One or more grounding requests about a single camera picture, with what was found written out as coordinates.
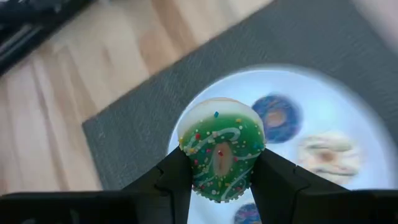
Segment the white frosted donut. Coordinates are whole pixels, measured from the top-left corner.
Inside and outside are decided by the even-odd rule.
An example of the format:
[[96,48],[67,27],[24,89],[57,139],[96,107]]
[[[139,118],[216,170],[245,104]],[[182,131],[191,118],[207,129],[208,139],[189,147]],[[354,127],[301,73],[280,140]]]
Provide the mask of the white frosted donut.
[[361,151],[340,133],[316,134],[298,147],[298,164],[336,184],[346,184],[361,168]]

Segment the blue frosted donut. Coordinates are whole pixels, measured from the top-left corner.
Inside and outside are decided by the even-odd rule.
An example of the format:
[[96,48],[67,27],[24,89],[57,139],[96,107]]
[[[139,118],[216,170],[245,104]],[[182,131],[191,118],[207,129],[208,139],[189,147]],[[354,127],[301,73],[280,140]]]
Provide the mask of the blue frosted donut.
[[281,95],[268,95],[252,106],[264,123],[268,143],[282,143],[297,134],[301,127],[300,111],[289,99]]
[[255,203],[243,205],[235,213],[234,224],[261,224],[260,214]]

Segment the donut hole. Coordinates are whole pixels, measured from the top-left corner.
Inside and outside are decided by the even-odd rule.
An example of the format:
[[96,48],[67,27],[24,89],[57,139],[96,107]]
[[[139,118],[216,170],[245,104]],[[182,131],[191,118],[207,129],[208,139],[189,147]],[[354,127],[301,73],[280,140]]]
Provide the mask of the donut hole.
[[323,151],[318,156],[323,162],[331,162],[336,159],[336,155],[330,151]]
[[213,150],[213,170],[218,176],[228,174],[233,165],[233,154],[231,147],[227,142],[219,143]]
[[270,110],[265,117],[265,123],[268,127],[279,127],[286,121],[286,114],[283,110],[274,109]]

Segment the white plate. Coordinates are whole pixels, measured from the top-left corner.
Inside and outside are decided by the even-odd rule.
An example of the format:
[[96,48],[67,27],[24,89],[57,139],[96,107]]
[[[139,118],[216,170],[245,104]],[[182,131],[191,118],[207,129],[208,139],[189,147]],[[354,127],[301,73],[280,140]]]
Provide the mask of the white plate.
[[[375,112],[342,84],[313,70],[292,66],[257,67],[227,76],[199,93],[187,106],[174,127],[169,153],[178,146],[177,126],[181,117],[196,104],[214,97],[228,97],[252,106],[262,96],[280,93],[302,109],[302,128],[291,140],[267,144],[267,148],[295,162],[299,141],[308,135],[339,131],[364,152],[359,174],[344,187],[348,189],[394,189],[396,147]],[[250,190],[238,200],[217,204],[192,192],[188,223],[232,223],[234,213],[253,202]]]

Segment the gray placemat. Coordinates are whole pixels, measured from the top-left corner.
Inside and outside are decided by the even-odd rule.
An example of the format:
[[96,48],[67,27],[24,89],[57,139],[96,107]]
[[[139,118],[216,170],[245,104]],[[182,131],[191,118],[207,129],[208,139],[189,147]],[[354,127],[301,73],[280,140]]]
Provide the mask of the gray placemat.
[[105,189],[120,189],[167,152],[190,100],[240,68],[291,63],[359,93],[398,134],[398,60],[344,0],[273,2],[122,96],[83,124]]

